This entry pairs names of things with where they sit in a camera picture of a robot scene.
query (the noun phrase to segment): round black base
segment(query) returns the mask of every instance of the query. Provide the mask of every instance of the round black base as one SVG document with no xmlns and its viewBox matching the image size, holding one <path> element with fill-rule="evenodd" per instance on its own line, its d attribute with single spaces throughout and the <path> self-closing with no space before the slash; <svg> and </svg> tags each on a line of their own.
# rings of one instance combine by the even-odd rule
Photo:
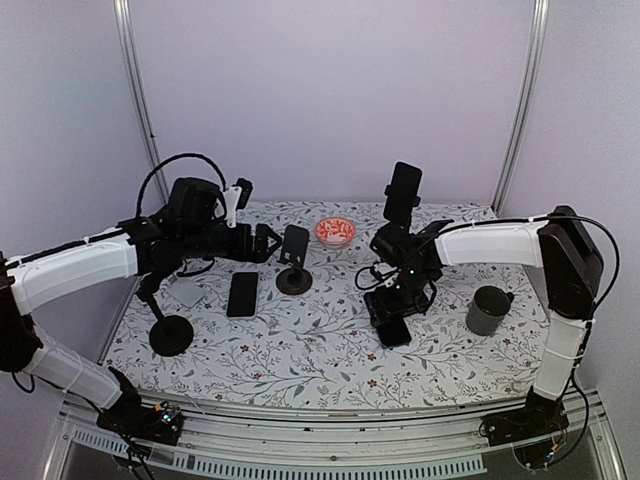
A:
<svg viewBox="0 0 640 480">
<path fill-rule="evenodd" d="M 149 332 L 149 345 L 161 357 L 175 357 L 184 353 L 193 340 L 193 327 L 178 315 L 164 317 Z"/>
<path fill-rule="evenodd" d="M 285 295 L 301 295 L 311 288 L 313 277 L 306 270 L 287 268 L 278 274 L 276 286 Z"/>
</svg>

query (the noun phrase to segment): cup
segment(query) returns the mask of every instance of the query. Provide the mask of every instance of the cup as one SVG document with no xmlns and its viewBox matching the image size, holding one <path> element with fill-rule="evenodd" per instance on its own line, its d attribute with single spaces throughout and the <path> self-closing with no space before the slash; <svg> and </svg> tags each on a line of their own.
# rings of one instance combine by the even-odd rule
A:
<svg viewBox="0 0 640 480">
<path fill-rule="evenodd" d="M 511 309 L 513 293 L 486 285 L 476 290 L 467 312 L 467 327 L 476 335 L 493 335 Z"/>
</svg>

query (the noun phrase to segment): bowl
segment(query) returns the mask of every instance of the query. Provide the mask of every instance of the bowl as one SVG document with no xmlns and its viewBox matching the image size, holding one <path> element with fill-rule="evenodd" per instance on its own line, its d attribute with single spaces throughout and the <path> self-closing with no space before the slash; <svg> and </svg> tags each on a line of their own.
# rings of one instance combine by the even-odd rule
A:
<svg viewBox="0 0 640 480">
<path fill-rule="evenodd" d="M 316 237 L 329 248 L 344 247 L 356 236 L 356 226 L 351 220 L 342 217 L 322 219 L 316 225 Z"/>
</svg>

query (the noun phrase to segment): black phone stand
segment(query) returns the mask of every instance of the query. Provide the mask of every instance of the black phone stand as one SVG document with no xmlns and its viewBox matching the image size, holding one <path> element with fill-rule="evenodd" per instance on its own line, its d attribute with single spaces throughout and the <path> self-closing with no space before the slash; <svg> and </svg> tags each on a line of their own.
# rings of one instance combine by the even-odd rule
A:
<svg viewBox="0 0 640 480">
<path fill-rule="evenodd" d="M 180 315 L 165 316 L 153 298 L 147 301 L 156 317 L 156 323 L 149 332 L 149 345 L 161 357 L 175 357 L 184 353 L 193 341 L 193 327 L 189 320 Z"/>
<path fill-rule="evenodd" d="M 284 242 L 278 262 L 291 265 L 276 278 L 276 286 L 285 295 L 301 295 L 313 285 L 313 277 L 304 267 L 309 245 L 309 230 L 289 225 L 284 232 Z"/>
</svg>

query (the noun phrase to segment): table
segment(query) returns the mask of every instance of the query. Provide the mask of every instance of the table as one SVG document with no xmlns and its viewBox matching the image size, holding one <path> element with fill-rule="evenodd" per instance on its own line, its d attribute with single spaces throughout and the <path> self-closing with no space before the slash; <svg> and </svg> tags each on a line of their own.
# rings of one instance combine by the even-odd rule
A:
<svg viewBox="0 0 640 480">
<path fill-rule="evenodd" d="M 193 324 L 187 352 L 157 356 L 148 345 L 155 319 L 134 299 L 106 356 L 106 364 L 134 384 L 156 392 L 250 405 L 335 410 L 383 410 L 464 405 L 522 397 L 535 372 L 548 322 L 522 267 L 473 264 L 444 269 L 431 309 L 407 319 L 411 344 L 383 349 L 354 286 L 355 272 L 377 257 L 368 248 L 385 221 L 379 203 L 250 203 L 239 221 L 266 223 L 283 232 L 289 224 L 311 231 L 306 268 L 313 287 L 300 297 L 281 294 L 275 277 L 283 268 L 272 258 L 263 265 L 217 260 L 194 281 L 206 291 L 186 309 L 166 292 L 156 294 L 165 314 Z M 316 222 L 344 216 L 356 224 L 348 248 L 323 248 Z M 494 218 L 490 207 L 420 205 L 413 229 L 435 219 Z M 251 320 L 224 315 L 234 271 L 258 271 L 258 312 Z M 465 325 L 467 304 L 482 285 L 515 294 L 512 309 L 491 337 Z"/>
</svg>

